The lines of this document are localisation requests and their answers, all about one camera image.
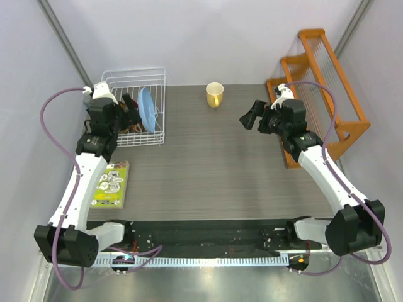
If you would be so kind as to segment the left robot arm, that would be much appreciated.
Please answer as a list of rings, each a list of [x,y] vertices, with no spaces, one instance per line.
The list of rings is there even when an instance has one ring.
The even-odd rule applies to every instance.
[[[34,239],[53,265],[91,267],[99,252],[116,246],[129,250],[134,243],[130,222],[109,220],[88,229],[88,212],[96,186],[117,147],[120,127],[126,122],[112,94],[94,97],[88,108],[90,131],[77,142],[74,170],[62,200],[46,225],[39,225]]]

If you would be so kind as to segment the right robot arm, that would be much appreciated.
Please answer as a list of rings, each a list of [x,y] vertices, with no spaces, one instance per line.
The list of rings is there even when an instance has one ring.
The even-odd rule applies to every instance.
[[[309,173],[334,213],[331,220],[307,216],[289,221],[285,243],[297,249],[309,240],[327,245],[338,256],[380,245],[383,204],[367,199],[339,170],[322,148],[322,140],[307,129],[303,102],[287,99],[272,108],[270,103],[257,100],[239,121],[250,130],[257,118],[258,131],[281,138],[286,153]]]

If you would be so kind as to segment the light blue plate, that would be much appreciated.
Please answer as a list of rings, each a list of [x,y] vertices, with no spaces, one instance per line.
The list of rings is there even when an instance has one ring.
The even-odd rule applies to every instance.
[[[140,89],[137,104],[143,127],[147,132],[154,133],[156,129],[156,111],[151,93],[146,87]]]

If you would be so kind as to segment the red floral plate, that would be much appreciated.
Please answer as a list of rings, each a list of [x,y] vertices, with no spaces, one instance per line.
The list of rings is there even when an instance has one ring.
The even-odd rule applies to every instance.
[[[142,125],[142,118],[139,114],[139,109],[138,109],[138,104],[132,100],[133,104],[133,114],[132,114],[132,129],[135,133],[141,133],[144,130],[144,127]]]

